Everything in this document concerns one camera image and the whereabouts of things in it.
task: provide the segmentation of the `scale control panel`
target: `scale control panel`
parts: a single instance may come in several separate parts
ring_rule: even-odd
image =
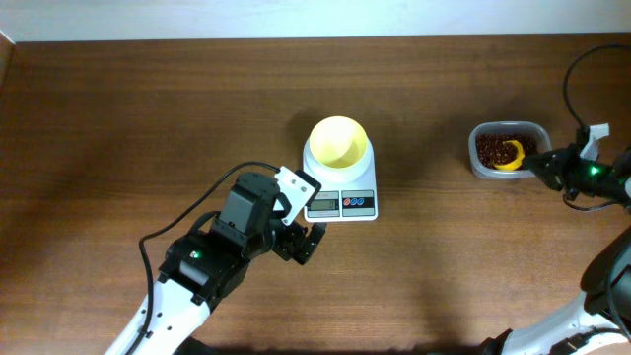
[[[309,218],[375,216],[375,192],[373,190],[321,191],[307,206]]]

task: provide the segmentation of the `white wall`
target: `white wall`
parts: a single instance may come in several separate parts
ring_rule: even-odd
[[[631,31],[631,0],[0,0],[13,41]]]

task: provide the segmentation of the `wooden surface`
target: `wooden surface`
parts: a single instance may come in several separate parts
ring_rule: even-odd
[[[2,89],[4,77],[9,69],[13,47],[13,43],[0,32],[0,90]]]
[[[300,167],[311,128],[337,114],[375,146],[379,219],[329,225],[304,267],[260,257],[195,336],[432,349],[540,320],[629,217],[572,211],[534,178],[476,178],[468,134],[529,120],[566,146],[565,69],[612,41],[631,35],[19,44],[0,97],[0,352],[103,353],[146,294],[139,237],[237,163]],[[606,162],[631,143],[629,59],[599,54],[572,80],[577,111],[611,124]],[[232,181],[149,243],[154,269]]]

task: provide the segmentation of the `white scale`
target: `white scale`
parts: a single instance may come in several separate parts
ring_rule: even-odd
[[[373,145],[368,140],[366,153],[353,166],[329,168],[314,158],[307,140],[303,151],[303,170],[322,184],[314,201],[305,207],[309,222],[372,221],[379,215]]]

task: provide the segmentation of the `clear plastic container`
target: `clear plastic container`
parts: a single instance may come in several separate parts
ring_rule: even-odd
[[[530,171],[497,171],[483,166],[477,158],[475,149],[475,137],[480,134],[526,134],[536,140],[536,150],[544,153],[552,150],[550,136],[540,125],[532,122],[488,122],[475,127],[469,135],[469,157],[471,158],[471,170],[479,178],[532,178],[534,174]]]

